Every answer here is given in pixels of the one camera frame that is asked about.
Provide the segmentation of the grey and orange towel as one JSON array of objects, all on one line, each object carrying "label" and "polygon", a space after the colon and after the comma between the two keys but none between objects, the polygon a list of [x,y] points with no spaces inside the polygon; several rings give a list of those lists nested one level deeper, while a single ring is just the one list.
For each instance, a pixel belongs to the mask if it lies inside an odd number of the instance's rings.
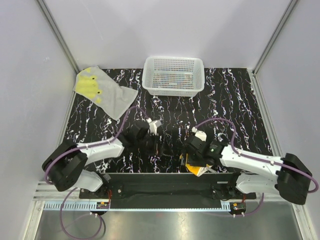
[{"label": "grey and orange towel", "polygon": [[211,165],[206,165],[206,166],[193,166],[188,163],[188,154],[181,154],[179,156],[179,160],[182,166],[186,167],[186,169],[194,174],[197,177],[200,177],[201,175],[205,173],[217,173],[214,169],[212,169]]}]

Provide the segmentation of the grey towel yellow frog print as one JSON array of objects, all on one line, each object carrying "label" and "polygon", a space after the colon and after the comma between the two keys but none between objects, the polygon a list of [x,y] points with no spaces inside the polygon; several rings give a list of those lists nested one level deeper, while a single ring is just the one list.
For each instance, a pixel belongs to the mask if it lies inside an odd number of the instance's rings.
[{"label": "grey towel yellow frog print", "polygon": [[79,72],[73,90],[92,101],[115,121],[129,109],[138,95],[137,90],[118,85],[98,66]]}]

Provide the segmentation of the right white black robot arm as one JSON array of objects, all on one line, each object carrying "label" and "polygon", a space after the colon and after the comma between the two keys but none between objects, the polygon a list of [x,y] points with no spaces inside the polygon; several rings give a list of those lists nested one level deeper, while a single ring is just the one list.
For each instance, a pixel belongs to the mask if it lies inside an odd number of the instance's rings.
[{"label": "right white black robot arm", "polygon": [[312,173],[294,154],[284,157],[240,151],[232,144],[206,140],[204,132],[192,134],[183,144],[182,165],[205,168],[221,165],[242,170],[234,172],[222,193],[231,198],[243,194],[278,194],[284,200],[304,205]]}]

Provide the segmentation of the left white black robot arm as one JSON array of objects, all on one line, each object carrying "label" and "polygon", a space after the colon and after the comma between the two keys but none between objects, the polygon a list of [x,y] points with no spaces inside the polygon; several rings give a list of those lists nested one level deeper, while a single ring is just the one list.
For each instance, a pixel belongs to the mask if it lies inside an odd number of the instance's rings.
[{"label": "left white black robot arm", "polygon": [[74,143],[64,140],[44,161],[41,168],[45,179],[59,192],[72,187],[90,191],[95,197],[103,198],[108,193],[108,179],[85,167],[91,163],[118,158],[126,150],[139,149],[147,156],[174,155],[162,130],[160,120],[138,121],[121,130],[116,136],[90,143]]}]

